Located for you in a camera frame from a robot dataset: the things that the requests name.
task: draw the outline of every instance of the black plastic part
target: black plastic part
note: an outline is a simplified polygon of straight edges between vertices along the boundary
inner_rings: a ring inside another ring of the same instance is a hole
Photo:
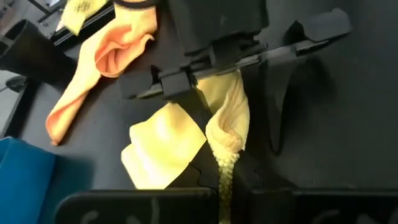
[[[5,36],[13,43],[0,43],[1,70],[61,87],[72,80],[76,62],[56,48],[33,23],[22,20]]]
[[[259,71],[266,76],[266,105],[269,123],[271,149],[281,152],[282,113],[284,100],[291,76],[296,66],[303,62],[295,54],[277,57],[260,64]]]
[[[281,152],[284,98],[290,77],[297,64],[302,62],[299,59],[304,59],[300,56],[320,50],[350,32],[351,23],[348,15],[341,9],[296,21],[285,36],[287,42],[301,41],[296,45],[294,54],[281,54],[281,57],[269,59],[260,65],[259,71],[266,76],[269,137],[271,149],[275,154]]]
[[[35,96],[38,84],[34,80],[26,80],[25,85],[19,93],[18,99],[8,117],[4,129],[0,134],[0,139],[8,136],[18,138],[19,132],[24,126],[24,116],[29,112],[29,108],[33,103],[32,97]]]
[[[244,4],[241,0],[172,0],[168,4],[186,55],[203,50],[224,37],[257,34],[269,24],[263,0]]]
[[[295,21],[288,29],[285,44],[303,40],[321,42],[349,34],[352,30],[349,17],[345,11],[336,8],[330,12],[318,14]]]
[[[208,188],[73,194],[63,200],[56,224],[218,223],[218,196]]]
[[[231,223],[290,223],[294,184],[241,151],[233,172]]]
[[[210,47],[211,66],[220,68],[237,62],[241,57],[240,43],[235,38],[221,39]]]
[[[122,99],[135,98],[139,93],[148,90],[154,82],[158,81],[159,72],[160,70],[157,67],[151,66],[147,70],[132,70],[123,73],[118,78]]]
[[[177,95],[183,95],[192,90],[191,81],[183,70],[177,70],[159,78],[165,99],[173,99]]]
[[[231,221],[232,224],[397,223],[398,191],[301,189],[241,151],[233,173]]]
[[[146,9],[149,7],[156,6],[157,4],[160,3],[160,0],[145,0],[139,2],[127,2],[123,0],[112,0],[112,1],[120,6],[124,6],[129,9]]]

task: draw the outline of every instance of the blue object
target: blue object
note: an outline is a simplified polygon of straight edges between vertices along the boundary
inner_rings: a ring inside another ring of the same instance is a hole
[[[36,224],[55,155],[14,138],[0,140],[0,224]]]

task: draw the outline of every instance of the yellow fabric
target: yellow fabric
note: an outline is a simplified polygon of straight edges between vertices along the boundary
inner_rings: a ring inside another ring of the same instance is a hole
[[[45,126],[57,145],[62,140],[88,92],[101,75],[117,78],[140,56],[157,28],[155,8],[130,10],[115,5],[116,17],[81,45],[75,75]]]
[[[249,130],[249,106],[239,71],[198,82],[214,116],[206,136],[179,105],[168,103],[130,128],[122,162],[138,189],[164,189],[188,166],[206,138],[220,172],[220,218],[229,220],[232,171]]]
[[[108,0],[69,0],[63,10],[61,21],[75,35],[84,21],[101,9]]]

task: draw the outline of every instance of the black plastic mount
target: black plastic mount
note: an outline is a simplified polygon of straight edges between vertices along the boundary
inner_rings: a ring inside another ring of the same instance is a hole
[[[271,149],[280,153],[280,130],[284,98],[290,77],[305,56],[320,50],[351,32],[348,15],[341,9],[295,21],[287,31],[285,41],[291,45],[265,51],[266,46],[253,39],[234,36],[213,43],[210,53],[193,57],[187,65],[160,72],[153,66],[144,72],[125,74],[118,80],[123,98],[148,98],[164,95],[169,100],[185,94],[197,80],[222,75],[252,64],[266,78],[267,116]]]
[[[233,172],[231,223],[398,222],[398,191],[300,188],[241,151]]]
[[[218,223],[218,196],[208,188],[91,190],[70,195],[56,224]]]

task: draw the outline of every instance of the gray floor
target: gray floor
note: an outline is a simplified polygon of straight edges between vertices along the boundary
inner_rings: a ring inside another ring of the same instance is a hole
[[[47,0],[36,0],[36,1],[44,6]],[[39,24],[37,20],[40,19],[42,16],[44,16],[44,13],[38,10],[36,7],[34,7],[27,0],[15,0],[12,9],[14,10],[12,19],[10,20],[10,22],[7,23],[6,27],[0,30],[1,34],[7,32],[7,30],[9,30],[12,27],[12,25],[17,23],[21,19],[28,19],[32,21],[34,24],[36,24],[36,26],[45,35],[49,35],[51,32],[55,30],[57,21],[59,21],[59,15],[54,15],[45,21],[48,24],[47,26]],[[16,74],[0,70],[0,89],[3,89],[3,87],[5,87],[6,80],[13,76],[16,76]],[[3,129],[8,119],[8,116],[10,115],[11,110],[17,100],[17,97],[18,97],[17,93],[8,89],[0,92],[0,130]]]

